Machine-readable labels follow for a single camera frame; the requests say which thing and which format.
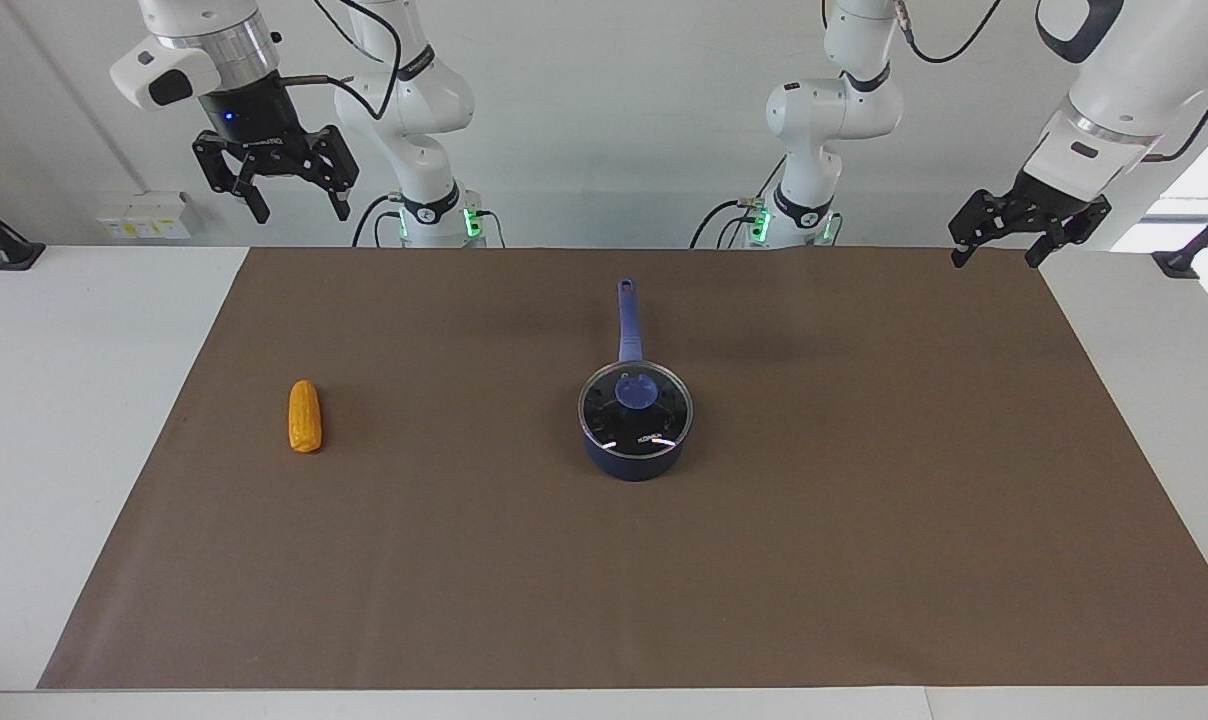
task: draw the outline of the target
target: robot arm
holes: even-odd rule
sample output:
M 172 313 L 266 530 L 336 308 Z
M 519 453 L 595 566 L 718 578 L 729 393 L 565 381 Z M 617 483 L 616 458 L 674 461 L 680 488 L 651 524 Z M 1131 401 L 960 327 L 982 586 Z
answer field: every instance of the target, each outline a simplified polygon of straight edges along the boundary
M 256 0 L 138 0 L 151 36 L 111 66 L 116 87 L 133 104 L 157 110 L 198 97 L 214 129 L 192 149 L 214 192 L 240 197 L 259 223 L 271 216 L 256 176 L 297 176 L 352 214 L 347 193 L 360 168 L 338 128 L 302 128 L 279 74 L 278 33 L 266 27 Z M 226 166 L 225 155 L 240 163 Z
M 1043 233 L 1039 266 L 1084 243 L 1111 205 L 1103 191 L 1140 163 L 1208 86 L 1208 0 L 1040 0 L 1040 37 L 1080 65 L 1007 194 L 978 191 L 951 220 L 962 268 L 983 243 Z
M 350 95 L 338 92 L 336 108 L 342 124 L 374 143 L 390 161 L 403 199 L 403 242 L 412 246 L 481 245 L 475 213 L 480 196 L 453 178 L 445 147 L 434 133 L 471 124 L 475 95 L 471 87 L 443 60 L 422 31 L 416 0 L 356 0 L 399 28 L 402 66 L 395 79 L 393 104 L 374 120 Z M 367 14 L 352 11 L 354 35 L 365 53 L 389 60 L 395 54 L 393 37 Z M 389 74 L 360 74 L 352 83 L 364 95 L 382 97 Z
M 768 123 L 786 144 L 786 172 L 768 198 L 763 232 L 747 246 L 812 243 L 843 169 L 827 141 L 888 135 L 901 122 L 902 92 L 888 65 L 896 23 L 893 0 L 836 0 L 824 43 L 840 77 L 788 82 L 773 91 Z

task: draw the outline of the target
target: corn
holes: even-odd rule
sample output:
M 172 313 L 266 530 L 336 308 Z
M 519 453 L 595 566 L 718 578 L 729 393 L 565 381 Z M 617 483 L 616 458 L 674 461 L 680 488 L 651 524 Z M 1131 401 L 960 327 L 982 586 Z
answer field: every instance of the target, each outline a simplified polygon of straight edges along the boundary
M 310 381 L 294 383 L 288 395 L 288 442 L 297 452 L 315 452 L 324 442 L 320 395 Z

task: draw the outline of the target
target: power outlet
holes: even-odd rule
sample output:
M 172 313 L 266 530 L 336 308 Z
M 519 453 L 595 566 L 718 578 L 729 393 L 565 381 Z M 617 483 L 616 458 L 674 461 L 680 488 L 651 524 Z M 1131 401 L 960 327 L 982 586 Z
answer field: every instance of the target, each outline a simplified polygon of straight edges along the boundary
M 147 192 L 111 199 L 97 222 L 115 240 L 191 240 L 201 219 L 185 194 Z

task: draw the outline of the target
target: saucepan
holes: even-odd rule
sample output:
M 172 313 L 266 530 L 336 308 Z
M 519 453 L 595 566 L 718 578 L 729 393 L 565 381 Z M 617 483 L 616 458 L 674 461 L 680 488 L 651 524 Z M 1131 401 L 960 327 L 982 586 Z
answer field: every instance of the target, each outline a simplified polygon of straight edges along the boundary
M 680 459 L 692 424 L 692 399 L 681 379 L 644 359 L 635 281 L 617 285 L 622 339 L 617 362 L 591 376 L 577 397 L 586 452 L 605 474 L 640 482 Z

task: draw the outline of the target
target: blue handle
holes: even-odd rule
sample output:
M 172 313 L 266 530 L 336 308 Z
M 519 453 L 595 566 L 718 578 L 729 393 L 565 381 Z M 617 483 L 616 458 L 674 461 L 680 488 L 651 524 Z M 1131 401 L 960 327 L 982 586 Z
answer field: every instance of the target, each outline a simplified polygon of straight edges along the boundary
M 627 278 L 617 283 L 617 307 L 622 317 L 622 342 L 618 343 L 618 362 L 644 360 L 644 342 L 640 341 L 640 296 L 635 281 Z

